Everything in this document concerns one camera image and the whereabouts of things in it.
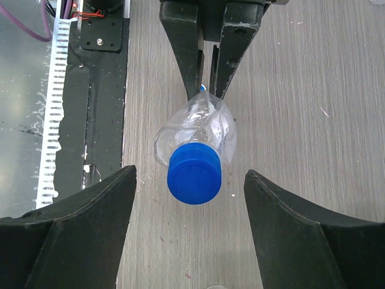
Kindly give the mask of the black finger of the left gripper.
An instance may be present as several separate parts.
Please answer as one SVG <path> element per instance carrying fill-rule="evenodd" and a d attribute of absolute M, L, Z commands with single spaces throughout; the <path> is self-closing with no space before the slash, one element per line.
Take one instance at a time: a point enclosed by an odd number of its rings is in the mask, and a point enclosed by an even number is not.
<path fill-rule="evenodd" d="M 221 35 L 213 48 L 209 91 L 224 98 L 248 47 L 259 31 L 265 4 L 228 2 L 225 5 Z"/>
<path fill-rule="evenodd" d="M 189 1 L 162 1 L 159 19 L 165 29 L 188 100 L 199 93 L 204 63 L 204 40 L 199 7 Z"/>

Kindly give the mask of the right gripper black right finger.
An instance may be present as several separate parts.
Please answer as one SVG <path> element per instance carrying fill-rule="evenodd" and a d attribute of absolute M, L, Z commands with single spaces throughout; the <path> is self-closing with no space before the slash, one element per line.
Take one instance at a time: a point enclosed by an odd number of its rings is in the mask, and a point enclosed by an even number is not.
<path fill-rule="evenodd" d="M 384 224 L 346 216 L 254 170 L 244 182 L 264 288 L 383 288 Z"/>

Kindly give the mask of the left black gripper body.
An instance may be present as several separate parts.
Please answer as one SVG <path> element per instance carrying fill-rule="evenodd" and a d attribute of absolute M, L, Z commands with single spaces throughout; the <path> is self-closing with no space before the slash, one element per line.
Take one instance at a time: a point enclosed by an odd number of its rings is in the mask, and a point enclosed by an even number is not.
<path fill-rule="evenodd" d="M 275 1 L 161 1 L 159 19 L 177 22 L 177 27 L 183 23 L 191 23 L 194 28 L 203 33 L 203 39 L 218 42 L 223 26 L 225 11 L 231 4 L 245 4 L 247 7 L 255 5 L 266 12 Z"/>

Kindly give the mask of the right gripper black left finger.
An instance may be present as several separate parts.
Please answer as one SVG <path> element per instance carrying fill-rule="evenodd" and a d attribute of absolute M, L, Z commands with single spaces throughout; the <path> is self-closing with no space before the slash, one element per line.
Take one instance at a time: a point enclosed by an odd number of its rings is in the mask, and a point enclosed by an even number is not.
<path fill-rule="evenodd" d="M 135 166 L 59 202 L 1 219 L 2 288 L 114 288 Z"/>

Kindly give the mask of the blue label water bottle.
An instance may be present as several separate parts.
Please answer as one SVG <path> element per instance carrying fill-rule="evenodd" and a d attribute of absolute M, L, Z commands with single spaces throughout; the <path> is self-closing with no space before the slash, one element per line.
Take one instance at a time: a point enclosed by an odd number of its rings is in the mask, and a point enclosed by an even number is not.
<path fill-rule="evenodd" d="M 237 129 L 232 113 L 223 99 L 202 90 L 182 106 L 158 131 L 155 158 L 167 167 L 172 153 L 188 143 L 211 147 L 221 164 L 228 166 L 236 150 Z"/>

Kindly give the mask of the dark blue bottle cap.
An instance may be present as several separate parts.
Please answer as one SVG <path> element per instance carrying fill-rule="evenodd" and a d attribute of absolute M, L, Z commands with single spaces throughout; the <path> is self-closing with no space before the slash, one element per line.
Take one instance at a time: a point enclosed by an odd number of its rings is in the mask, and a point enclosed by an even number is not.
<path fill-rule="evenodd" d="M 189 205 L 200 205 L 212 200 L 222 182 L 218 154 L 203 143 L 187 143 L 171 155 L 167 185 L 171 194 Z"/>

